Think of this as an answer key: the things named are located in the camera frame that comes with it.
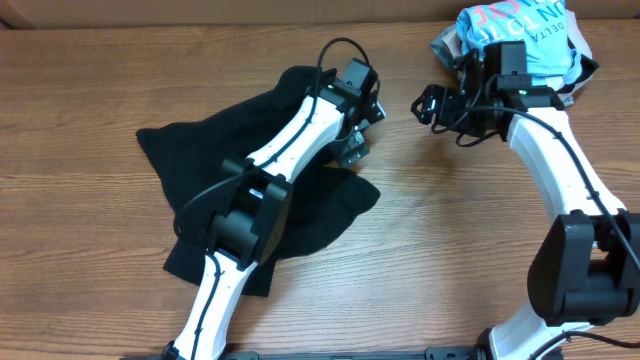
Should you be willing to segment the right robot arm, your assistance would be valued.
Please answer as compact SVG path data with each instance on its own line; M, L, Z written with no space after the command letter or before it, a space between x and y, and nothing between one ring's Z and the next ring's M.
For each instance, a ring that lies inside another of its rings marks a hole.
M550 229L527 273L527 302L472 346L431 347L430 359L558 359L575 337L639 308L639 217L604 185L579 147L559 93L534 82L521 41L447 51L458 88L430 85L413 102L433 133L499 137L520 157Z

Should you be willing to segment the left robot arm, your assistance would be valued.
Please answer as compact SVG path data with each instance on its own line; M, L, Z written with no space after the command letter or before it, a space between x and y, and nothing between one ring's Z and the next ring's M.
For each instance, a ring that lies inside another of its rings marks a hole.
M368 154L362 132L386 116L378 91L373 67L353 59L332 83L309 89L294 117L266 145L243 160L223 162L224 180L198 196L212 206L199 290L184 329L162 358L222 356L248 278L282 238L294 181L323 149L342 168Z

